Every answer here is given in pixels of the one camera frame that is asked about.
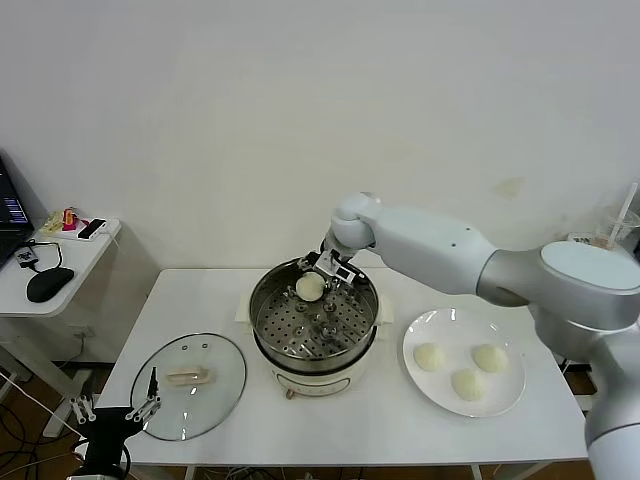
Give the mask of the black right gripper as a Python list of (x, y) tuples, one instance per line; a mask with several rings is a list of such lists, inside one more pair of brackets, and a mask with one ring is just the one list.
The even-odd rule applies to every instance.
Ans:
[[(320, 257), (301, 257), (297, 260), (296, 266), (301, 272), (314, 271), (316, 263), (323, 264), (339, 263), (346, 264), (356, 255), (356, 250), (336, 242), (334, 238), (325, 238), (320, 246)], [(325, 281), (324, 292), (339, 292), (345, 282), (337, 277), (331, 277)]]

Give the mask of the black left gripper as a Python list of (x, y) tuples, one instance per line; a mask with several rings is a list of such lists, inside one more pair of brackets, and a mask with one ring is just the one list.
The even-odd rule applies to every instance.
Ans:
[(145, 419), (152, 417), (161, 406), (157, 370), (151, 370), (145, 401), (137, 408), (102, 407), (93, 410), (92, 398), (80, 395), (69, 399), (69, 404), (82, 436), (87, 440), (86, 466), (107, 468), (120, 464), (122, 458), (130, 462), (125, 442), (142, 431)]

